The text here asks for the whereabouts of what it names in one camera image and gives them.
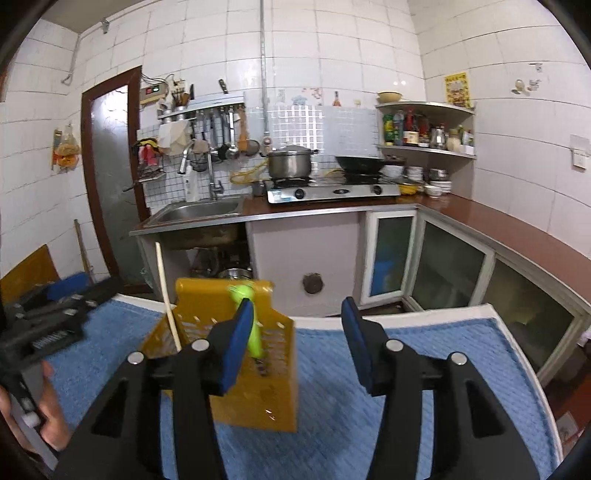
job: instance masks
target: cooking pot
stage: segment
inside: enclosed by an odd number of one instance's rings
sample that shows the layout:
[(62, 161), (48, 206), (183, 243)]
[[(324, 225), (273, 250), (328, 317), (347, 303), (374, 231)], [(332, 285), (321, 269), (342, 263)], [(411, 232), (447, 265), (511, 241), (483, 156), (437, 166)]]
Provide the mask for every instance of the cooking pot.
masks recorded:
[(306, 179), (312, 173), (312, 154), (318, 150), (310, 150), (299, 145), (286, 145), (268, 153), (269, 176), (272, 179)]

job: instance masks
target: kitchen sink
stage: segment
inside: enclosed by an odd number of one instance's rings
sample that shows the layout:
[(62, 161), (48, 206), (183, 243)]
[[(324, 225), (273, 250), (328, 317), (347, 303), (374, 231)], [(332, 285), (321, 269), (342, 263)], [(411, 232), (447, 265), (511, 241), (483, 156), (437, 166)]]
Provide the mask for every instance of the kitchen sink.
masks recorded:
[(242, 213), (243, 206), (244, 197), (242, 196), (203, 202), (173, 203), (148, 220), (146, 226), (236, 216)]

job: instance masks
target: electrical outlet box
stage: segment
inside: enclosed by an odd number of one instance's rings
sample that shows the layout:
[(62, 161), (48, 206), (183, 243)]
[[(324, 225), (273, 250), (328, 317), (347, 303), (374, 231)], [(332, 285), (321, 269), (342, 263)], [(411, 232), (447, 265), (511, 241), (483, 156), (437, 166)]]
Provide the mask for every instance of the electrical outlet box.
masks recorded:
[(165, 82), (160, 82), (157, 85), (149, 85), (139, 91), (139, 104), (146, 105), (148, 103), (157, 102), (165, 98), (168, 86)]

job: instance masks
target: human hand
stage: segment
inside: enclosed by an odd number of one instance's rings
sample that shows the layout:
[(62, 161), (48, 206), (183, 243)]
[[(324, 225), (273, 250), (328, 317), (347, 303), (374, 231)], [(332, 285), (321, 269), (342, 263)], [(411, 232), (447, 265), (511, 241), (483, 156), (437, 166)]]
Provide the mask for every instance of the human hand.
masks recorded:
[[(60, 404), (57, 399), (56, 391), (49, 381), (54, 371), (51, 365), (43, 360), (43, 393), (41, 394), (41, 401), (39, 402), (39, 410), (45, 415), (47, 421), (41, 429), (41, 437), (54, 450), (63, 450), (70, 441), (70, 429), (64, 418)], [(11, 415), (10, 395), (0, 387), (0, 411), (10, 427), (12, 434), (18, 440), (18, 443), (26, 450), (34, 452), (35, 449), (27, 440), (22, 430), (18, 427), (17, 422)]]

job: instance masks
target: frying pan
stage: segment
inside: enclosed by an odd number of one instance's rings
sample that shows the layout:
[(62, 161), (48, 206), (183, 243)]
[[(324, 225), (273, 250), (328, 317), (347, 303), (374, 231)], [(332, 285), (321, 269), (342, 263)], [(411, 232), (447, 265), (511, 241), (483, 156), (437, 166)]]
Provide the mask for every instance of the frying pan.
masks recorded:
[(375, 175), (379, 173), (386, 161), (372, 157), (336, 157), (340, 168), (347, 173), (363, 173)]

